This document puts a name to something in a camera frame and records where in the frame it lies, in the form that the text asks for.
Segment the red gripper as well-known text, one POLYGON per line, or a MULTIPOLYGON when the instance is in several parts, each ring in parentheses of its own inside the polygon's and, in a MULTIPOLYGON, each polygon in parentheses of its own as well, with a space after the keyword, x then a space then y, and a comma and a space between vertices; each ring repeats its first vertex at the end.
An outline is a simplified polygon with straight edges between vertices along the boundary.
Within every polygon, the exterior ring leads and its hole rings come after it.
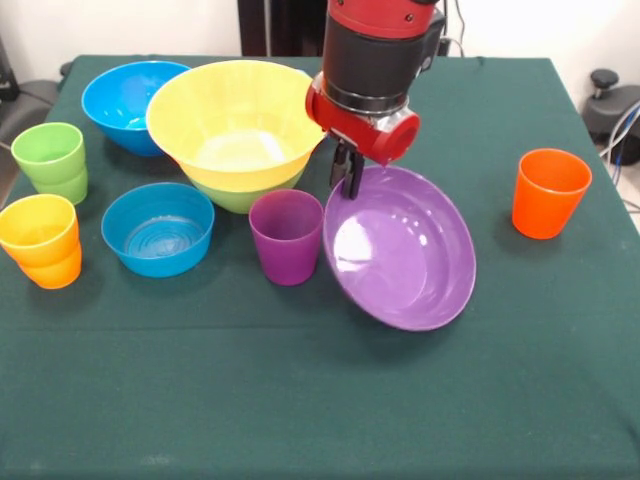
POLYGON ((358 196, 364 157, 382 166, 395 162, 409 150, 421 127, 420 117, 408 106, 382 117, 362 115, 338 106, 325 93, 323 72, 312 80, 305 108, 309 118, 324 132, 356 150, 339 142, 329 176, 331 188, 343 179, 342 195, 350 200, 358 196))

